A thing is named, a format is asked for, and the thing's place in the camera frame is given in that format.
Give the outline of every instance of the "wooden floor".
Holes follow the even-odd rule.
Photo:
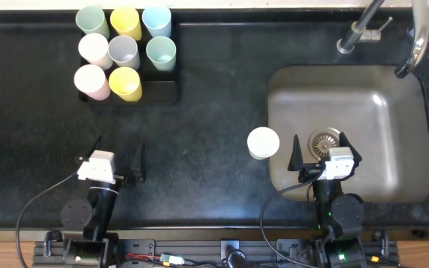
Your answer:
[[[21,247],[26,263],[31,266],[34,242],[24,242]],[[398,247],[403,267],[429,267],[429,241],[399,241]],[[0,242],[0,267],[21,267],[15,243]]]

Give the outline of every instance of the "pink cup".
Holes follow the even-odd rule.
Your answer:
[[[110,87],[101,67],[87,64],[80,67],[74,75],[77,89],[97,101],[105,100],[110,95]]]

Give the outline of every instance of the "stainless steel sink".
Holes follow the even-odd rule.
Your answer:
[[[276,189],[298,184],[287,171],[293,137],[305,162],[337,146],[344,132],[362,155],[345,193],[368,202],[418,202],[429,194],[429,132],[422,86],[392,66],[294,66],[277,71],[269,84],[269,127],[281,146],[270,158]],[[287,192],[306,200],[306,188]]]

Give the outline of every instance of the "faucet handle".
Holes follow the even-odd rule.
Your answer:
[[[358,42],[378,42],[381,38],[381,32],[393,20],[389,17],[388,20],[378,30],[364,30]]]

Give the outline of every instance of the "black tray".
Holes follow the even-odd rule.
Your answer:
[[[110,24],[110,12],[105,13],[107,24],[110,29],[109,42],[112,38],[118,36],[117,31]],[[148,42],[152,39],[150,32],[142,22],[142,12],[139,10],[140,23],[142,25],[142,38],[137,42],[140,55],[140,67],[136,70],[140,76],[140,83],[142,84],[142,98],[138,101],[125,101],[120,98],[116,93],[110,92],[110,95],[105,100],[94,100],[83,92],[79,91],[79,99],[91,105],[112,105],[112,106],[170,106],[178,101],[179,89],[178,71],[179,71],[179,49],[177,49],[177,63],[173,71],[158,71],[152,64],[146,53]],[[175,42],[178,48],[178,27],[174,18],[171,18],[171,39]],[[81,57],[80,65],[84,66],[89,64],[84,58]],[[112,67],[105,70],[105,76],[109,79],[113,70],[118,68],[117,63],[113,63]]]

